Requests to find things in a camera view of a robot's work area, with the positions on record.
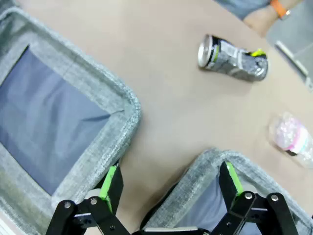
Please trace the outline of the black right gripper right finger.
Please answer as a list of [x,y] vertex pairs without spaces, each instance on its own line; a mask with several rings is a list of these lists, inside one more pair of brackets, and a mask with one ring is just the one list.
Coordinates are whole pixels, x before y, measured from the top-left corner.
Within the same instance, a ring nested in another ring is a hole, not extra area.
[[219,185],[227,212],[212,235],[238,235],[246,223],[256,224],[263,235],[297,235],[294,219],[284,196],[278,192],[266,197],[242,184],[230,162],[220,166]]

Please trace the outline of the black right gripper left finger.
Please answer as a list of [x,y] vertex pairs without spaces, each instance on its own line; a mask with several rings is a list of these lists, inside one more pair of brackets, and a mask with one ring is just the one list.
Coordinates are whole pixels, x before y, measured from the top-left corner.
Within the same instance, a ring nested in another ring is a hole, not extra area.
[[98,196],[76,204],[63,200],[57,205],[48,226],[47,235],[83,235],[87,228],[96,227],[103,235],[128,235],[116,217],[123,190],[120,166],[109,168]]

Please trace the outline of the person's left hand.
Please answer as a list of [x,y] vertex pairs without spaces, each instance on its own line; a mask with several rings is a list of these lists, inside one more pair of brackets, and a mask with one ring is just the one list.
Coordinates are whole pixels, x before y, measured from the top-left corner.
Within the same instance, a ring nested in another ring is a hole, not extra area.
[[278,14],[271,5],[249,13],[243,22],[259,36],[265,37],[271,26],[278,19]]

